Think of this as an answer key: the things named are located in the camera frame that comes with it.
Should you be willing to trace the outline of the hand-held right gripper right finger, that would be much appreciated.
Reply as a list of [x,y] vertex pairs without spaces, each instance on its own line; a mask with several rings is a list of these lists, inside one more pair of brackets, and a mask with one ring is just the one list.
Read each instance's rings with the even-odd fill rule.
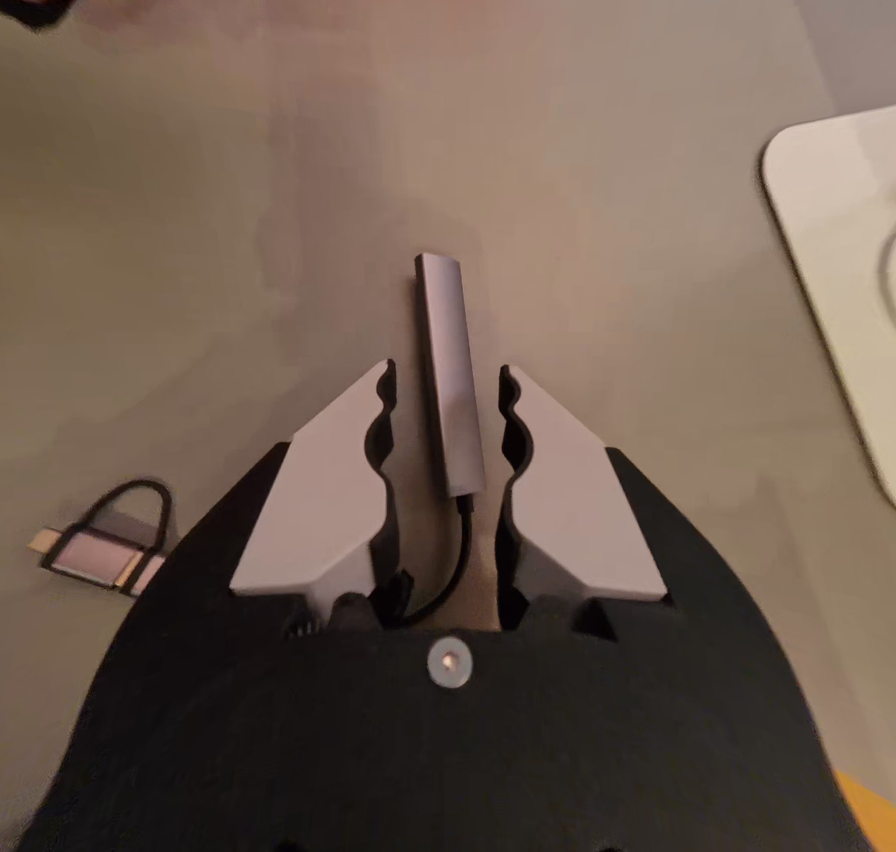
[[499,374],[499,599],[658,601],[666,584],[606,444],[520,368]]

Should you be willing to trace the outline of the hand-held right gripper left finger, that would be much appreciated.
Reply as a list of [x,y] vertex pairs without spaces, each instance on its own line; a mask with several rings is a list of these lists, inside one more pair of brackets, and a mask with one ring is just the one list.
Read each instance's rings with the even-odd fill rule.
[[387,587],[399,565],[394,492],[393,360],[376,364],[288,444],[231,578],[241,596],[337,599]]

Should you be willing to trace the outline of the grey usb hub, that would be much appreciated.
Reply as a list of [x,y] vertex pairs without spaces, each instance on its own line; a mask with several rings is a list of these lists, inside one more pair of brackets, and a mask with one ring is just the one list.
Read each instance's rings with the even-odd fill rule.
[[451,498],[474,496],[487,483],[461,264],[434,253],[414,264],[443,483]]

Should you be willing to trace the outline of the small grey usb adapter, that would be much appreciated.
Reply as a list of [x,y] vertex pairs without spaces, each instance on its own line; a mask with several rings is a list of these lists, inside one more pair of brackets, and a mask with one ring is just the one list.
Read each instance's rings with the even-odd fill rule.
[[[117,501],[145,490],[160,500],[159,516],[147,541],[133,540],[100,525]],[[42,528],[27,549],[39,555],[39,567],[93,587],[138,598],[163,566],[174,511],[171,490],[154,478],[140,477],[115,486],[64,529]]]

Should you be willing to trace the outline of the white stand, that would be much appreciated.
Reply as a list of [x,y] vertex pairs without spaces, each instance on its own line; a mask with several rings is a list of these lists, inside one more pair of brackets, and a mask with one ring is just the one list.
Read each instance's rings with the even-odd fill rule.
[[763,190],[868,462],[895,501],[895,106],[781,129]]

